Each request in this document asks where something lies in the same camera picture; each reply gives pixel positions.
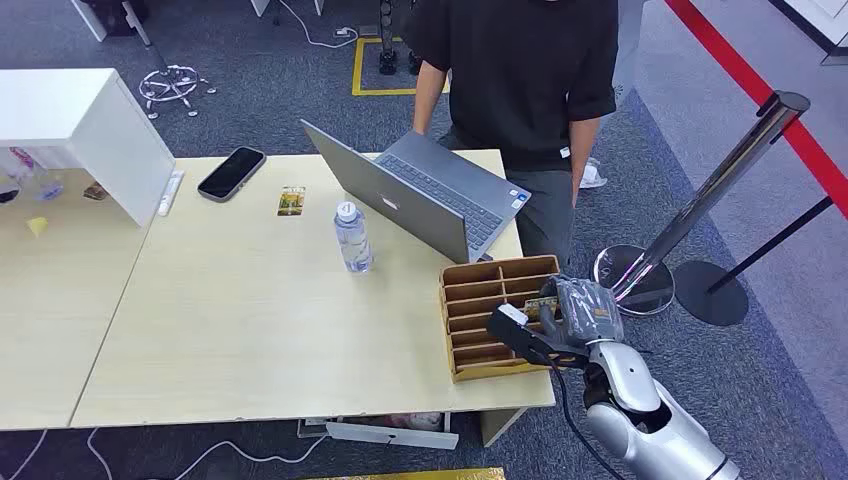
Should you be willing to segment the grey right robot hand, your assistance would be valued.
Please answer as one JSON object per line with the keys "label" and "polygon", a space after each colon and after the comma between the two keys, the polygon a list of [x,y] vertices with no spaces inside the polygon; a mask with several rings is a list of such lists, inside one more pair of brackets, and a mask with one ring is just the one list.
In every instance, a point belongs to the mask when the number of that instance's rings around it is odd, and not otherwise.
{"label": "grey right robot hand", "polygon": [[559,324],[552,307],[539,308],[544,334],[556,346],[586,353],[596,343],[624,340],[623,322],[610,289],[590,279],[557,274],[547,279],[540,294],[554,297],[562,315]]}

